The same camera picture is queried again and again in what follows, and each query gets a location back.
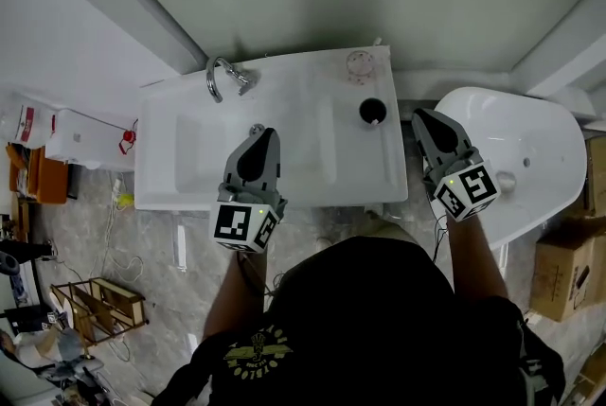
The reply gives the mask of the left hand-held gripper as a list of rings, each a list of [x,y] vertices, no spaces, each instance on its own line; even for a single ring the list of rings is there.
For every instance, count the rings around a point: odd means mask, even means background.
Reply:
[[[229,155],[211,207],[209,237],[214,242],[246,254],[266,251],[288,203],[275,190],[279,166],[280,141],[274,128],[250,135]],[[235,187],[249,183],[262,191]]]

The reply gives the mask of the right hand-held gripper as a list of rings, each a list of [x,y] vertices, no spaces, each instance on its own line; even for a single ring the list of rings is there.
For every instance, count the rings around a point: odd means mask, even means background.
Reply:
[[[488,160],[472,147],[463,127],[435,110],[416,109],[412,127],[421,155],[427,160],[423,179],[431,199],[454,221],[464,221],[489,207],[501,194]],[[448,164],[443,164],[453,154]]]

